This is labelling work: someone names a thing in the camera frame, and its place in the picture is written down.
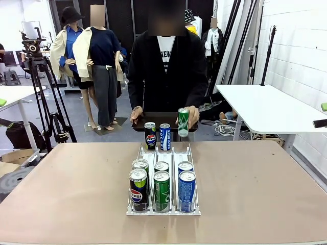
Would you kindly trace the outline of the person's left hand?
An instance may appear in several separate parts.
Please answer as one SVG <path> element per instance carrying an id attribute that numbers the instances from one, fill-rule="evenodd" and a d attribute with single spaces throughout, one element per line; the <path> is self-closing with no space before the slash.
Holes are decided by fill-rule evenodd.
<path id="1" fill-rule="evenodd" d="M 199 121 L 200 118 L 199 109 L 195 106 L 187 106 L 185 107 L 185 109 L 189 111 L 188 127 L 192 128 L 192 126 Z"/>

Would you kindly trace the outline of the person's right hand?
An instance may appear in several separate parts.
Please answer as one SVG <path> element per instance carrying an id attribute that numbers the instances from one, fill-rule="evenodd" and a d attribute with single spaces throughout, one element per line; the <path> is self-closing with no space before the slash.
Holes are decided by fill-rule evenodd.
<path id="1" fill-rule="evenodd" d="M 141 106 L 134 107 L 130 114 L 130 122 L 132 124 L 137 124 L 138 118 L 141 117 L 142 114 L 143 114 L 143 109 Z"/>

